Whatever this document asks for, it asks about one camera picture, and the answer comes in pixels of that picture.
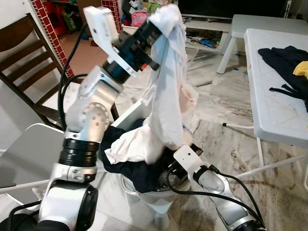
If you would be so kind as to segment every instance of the laundry basket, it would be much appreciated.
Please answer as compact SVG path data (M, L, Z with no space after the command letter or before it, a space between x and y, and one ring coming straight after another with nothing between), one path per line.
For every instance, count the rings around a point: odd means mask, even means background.
M150 114L149 110L137 101L131 106L123 115L121 115L112 126L128 130L133 122L137 119L146 118ZM173 191L164 192L146 192L140 193L135 188L131 180L125 176L121 176L121 185L126 192L130 202L141 199L155 212L154 223L160 230L165 230L169 226L168 210L176 198L176 193ZM190 181L185 181L177 189L180 191L187 191L190 188Z

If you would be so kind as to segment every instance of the television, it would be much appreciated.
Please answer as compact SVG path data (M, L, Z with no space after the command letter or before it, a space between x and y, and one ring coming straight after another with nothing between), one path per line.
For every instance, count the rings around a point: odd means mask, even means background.
M183 16L232 19L234 14L283 17L286 0L179 0Z

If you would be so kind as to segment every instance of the red tile wall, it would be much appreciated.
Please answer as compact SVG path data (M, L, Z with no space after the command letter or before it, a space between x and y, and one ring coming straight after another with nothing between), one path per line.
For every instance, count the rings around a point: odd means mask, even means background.
M32 4L33 4L33 7L36 11L36 13L38 14L38 18L40 20L40 22L42 23L43 25L43 28L52 44L52 47L53 49L55 50L60 62L61 62L61 65L64 66L66 61L67 61L67 58L65 56L65 53L63 51L63 48L58 40L58 37L56 36L56 33L54 32L54 29L51 25L51 22L46 14L46 11L43 7L43 4L42 4L42 1L41 0L31 0ZM71 69L70 66L67 67L67 71L66 71L66 74L68 77L73 77L74 76L74 73Z
M120 11L119 6L117 4L117 0L102 0L102 6L107 7L112 11L115 19L115 25L118 32L122 30L121 19L120 19Z

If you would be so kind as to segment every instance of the marble floor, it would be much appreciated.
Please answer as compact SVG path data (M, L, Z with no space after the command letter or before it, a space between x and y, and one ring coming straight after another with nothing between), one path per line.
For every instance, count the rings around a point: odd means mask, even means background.
M199 93L189 128L202 158L221 172L237 175L259 167L257 141L252 130L223 127L223 122L253 124L246 57L232 54L223 75L216 69L218 52L188 49L187 81ZM120 114L142 97L149 68L125 83L116 101ZM265 164L293 156L292 147L262 141ZM254 196L269 231L308 230L308 194L300 184L300 168L290 164L243 178ZM230 181L234 194L252 206L239 184ZM131 202L120 186L118 174L105 174L98 182L99 201L91 231L157 231L154 212L141 200ZM201 188L192 184L192 190ZM0 197L0 207L4 195ZM178 195L169 210L168 231L225 231L208 197Z

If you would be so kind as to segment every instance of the wooden chair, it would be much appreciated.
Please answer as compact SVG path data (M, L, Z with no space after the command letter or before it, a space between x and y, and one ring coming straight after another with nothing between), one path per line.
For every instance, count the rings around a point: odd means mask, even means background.
M18 21L8 25L7 27L0 29L0 52L7 51L26 39L32 31L35 31L38 40L32 42L30 45L24 47L20 51L10 55L0 62L0 79L10 88L12 89L23 101L25 101L43 120L43 122L52 127L59 126L54 125L52 122L48 120L48 118L60 122L58 111L45 107L42 104L47 101L53 94L58 91L58 85L52 87L50 91L48 91L41 99L39 99L36 103L33 102L24 92L28 89L32 84L37 82L39 79L44 77L46 74L51 72L53 69L57 68L58 71L62 72L62 66L56 59L52 50L50 49L47 41L43 37L41 31L39 30L37 24L33 20L31 14L27 14L25 17L19 19ZM21 67L13 70L8 75L5 75L3 71L18 62L22 58L28 56L32 52L44 47L46 49L45 52L37 55L32 58L28 62L26 62ZM19 84L18 86L14 84L14 82L23 76L30 69L36 67L43 61L51 58L52 62L47 64L38 70L35 74L29 77L27 80Z

